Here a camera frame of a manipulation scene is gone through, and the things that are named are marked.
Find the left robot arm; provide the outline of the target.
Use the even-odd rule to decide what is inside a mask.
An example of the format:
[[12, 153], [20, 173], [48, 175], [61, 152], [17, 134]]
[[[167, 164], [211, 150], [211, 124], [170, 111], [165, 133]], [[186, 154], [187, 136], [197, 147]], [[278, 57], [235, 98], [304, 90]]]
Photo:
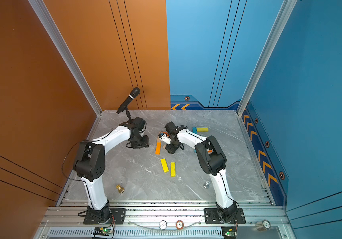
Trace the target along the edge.
[[123, 123], [104, 136], [79, 143], [73, 170], [84, 183], [88, 206], [87, 213], [106, 221], [110, 217], [102, 175], [105, 171], [105, 155], [115, 146], [128, 141], [130, 148], [139, 149], [149, 146], [149, 138], [144, 135], [147, 124], [140, 122]]

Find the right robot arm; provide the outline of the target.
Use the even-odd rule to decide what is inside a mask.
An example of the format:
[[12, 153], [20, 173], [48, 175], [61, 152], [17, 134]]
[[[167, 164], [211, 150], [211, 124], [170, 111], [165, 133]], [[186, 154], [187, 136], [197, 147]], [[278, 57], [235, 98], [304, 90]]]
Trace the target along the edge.
[[195, 149], [202, 170], [211, 178], [216, 195], [217, 214], [221, 221], [229, 223], [237, 215], [239, 206], [233, 199], [226, 179], [227, 158], [214, 136], [201, 136], [186, 126], [173, 122], [165, 126], [166, 133], [160, 133], [165, 149], [174, 154], [179, 148], [190, 146]]

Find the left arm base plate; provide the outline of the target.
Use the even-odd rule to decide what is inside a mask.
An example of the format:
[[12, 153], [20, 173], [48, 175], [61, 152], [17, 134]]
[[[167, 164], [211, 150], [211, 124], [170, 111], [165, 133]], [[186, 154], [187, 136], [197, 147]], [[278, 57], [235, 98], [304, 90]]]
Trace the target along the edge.
[[115, 225], [123, 225], [126, 217], [125, 208], [112, 208], [103, 210], [93, 210], [88, 207], [86, 211], [83, 224], [84, 225], [104, 225], [113, 223]]

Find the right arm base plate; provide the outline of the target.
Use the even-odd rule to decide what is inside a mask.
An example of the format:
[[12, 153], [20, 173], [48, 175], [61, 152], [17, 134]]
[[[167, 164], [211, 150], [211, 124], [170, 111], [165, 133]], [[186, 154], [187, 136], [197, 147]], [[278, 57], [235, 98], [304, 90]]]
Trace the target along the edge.
[[241, 208], [232, 208], [229, 212], [218, 208], [204, 209], [205, 223], [213, 224], [246, 224], [244, 212]]

